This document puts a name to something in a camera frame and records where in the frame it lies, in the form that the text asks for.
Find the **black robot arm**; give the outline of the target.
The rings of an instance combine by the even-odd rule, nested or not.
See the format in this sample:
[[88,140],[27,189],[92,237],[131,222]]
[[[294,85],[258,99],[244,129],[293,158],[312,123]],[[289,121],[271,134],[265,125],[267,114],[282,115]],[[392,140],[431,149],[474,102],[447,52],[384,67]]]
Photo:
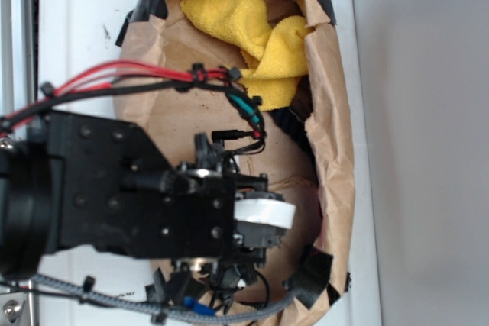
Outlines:
[[232,166],[222,141],[194,138],[196,159],[172,165],[137,125],[53,111],[39,134],[1,152],[1,274],[31,279],[43,256],[89,245],[173,264],[157,290],[233,293],[254,284],[295,206],[265,175]]

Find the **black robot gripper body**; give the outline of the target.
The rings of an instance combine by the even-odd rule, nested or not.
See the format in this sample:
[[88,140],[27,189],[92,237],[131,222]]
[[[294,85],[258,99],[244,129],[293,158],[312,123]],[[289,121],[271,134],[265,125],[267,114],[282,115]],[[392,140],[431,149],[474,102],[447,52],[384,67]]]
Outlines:
[[231,297],[260,279],[296,208],[269,190],[266,176],[240,173],[206,135],[196,135],[195,148],[194,162],[172,166],[144,132],[124,135],[120,252],[170,260],[175,273],[199,273],[215,294]]

